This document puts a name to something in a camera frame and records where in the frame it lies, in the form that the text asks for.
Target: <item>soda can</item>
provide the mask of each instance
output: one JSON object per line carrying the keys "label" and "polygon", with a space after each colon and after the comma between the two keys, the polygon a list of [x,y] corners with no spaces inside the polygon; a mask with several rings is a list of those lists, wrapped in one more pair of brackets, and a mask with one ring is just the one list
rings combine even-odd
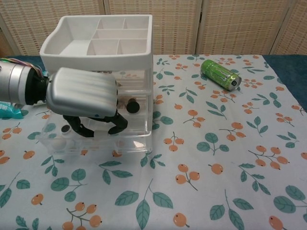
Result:
{"label": "soda can", "polygon": [[201,74],[210,78],[229,91],[237,89],[242,81],[241,77],[239,77],[237,74],[212,60],[205,60],[202,63]]}

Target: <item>transparent storage box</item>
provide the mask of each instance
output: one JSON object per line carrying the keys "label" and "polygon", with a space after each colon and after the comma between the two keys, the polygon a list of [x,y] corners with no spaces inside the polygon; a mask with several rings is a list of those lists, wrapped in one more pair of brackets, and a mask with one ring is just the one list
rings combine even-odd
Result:
{"label": "transparent storage box", "polygon": [[[115,135],[107,131],[112,123],[83,117],[82,123],[94,131],[84,138],[73,130],[63,134],[68,123],[52,114],[37,139],[51,154],[87,150],[140,152],[152,150],[153,55],[151,15],[64,16],[43,43],[40,56],[46,70],[53,74],[61,67],[104,72],[117,80],[118,112],[128,127]],[[128,113],[129,99],[140,110]]]}

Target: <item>colored wires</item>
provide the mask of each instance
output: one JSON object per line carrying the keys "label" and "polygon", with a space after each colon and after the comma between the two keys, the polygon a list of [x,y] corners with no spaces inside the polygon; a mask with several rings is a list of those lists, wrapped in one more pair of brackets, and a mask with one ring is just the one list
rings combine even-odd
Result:
{"label": "colored wires", "polygon": [[43,71],[42,71],[42,69],[40,68],[39,65],[35,66],[34,64],[31,64],[31,63],[26,62],[26,61],[21,61],[21,60],[15,59],[15,58],[0,58],[0,60],[20,64],[20,65],[23,65],[23,66],[32,67],[37,72],[39,77],[43,77]]}

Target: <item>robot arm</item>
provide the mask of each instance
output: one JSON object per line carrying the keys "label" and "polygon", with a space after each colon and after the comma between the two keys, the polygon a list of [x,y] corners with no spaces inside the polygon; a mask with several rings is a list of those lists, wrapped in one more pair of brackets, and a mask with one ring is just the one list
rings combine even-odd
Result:
{"label": "robot arm", "polygon": [[109,134],[123,131],[128,122],[117,111],[117,86],[111,75],[60,68],[43,78],[29,67],[0,61],[0,101],[34,104],[46,100],[50,109],[63,115],[72,129],[84,137],[94,132],[79,117],[112,122]]}

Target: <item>table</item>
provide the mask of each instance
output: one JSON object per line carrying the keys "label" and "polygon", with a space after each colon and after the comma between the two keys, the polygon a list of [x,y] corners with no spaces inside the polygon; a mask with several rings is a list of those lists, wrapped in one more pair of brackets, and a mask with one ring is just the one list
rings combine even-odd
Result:
{"label": "table", "polygon": [[[208,58],[238,91],[200,76]],[[151,153],[50,156],[31,138],[45,106],[1,120],[1,229],[307,229],[307,114],[263,57],[157,55],[154,71]]]}

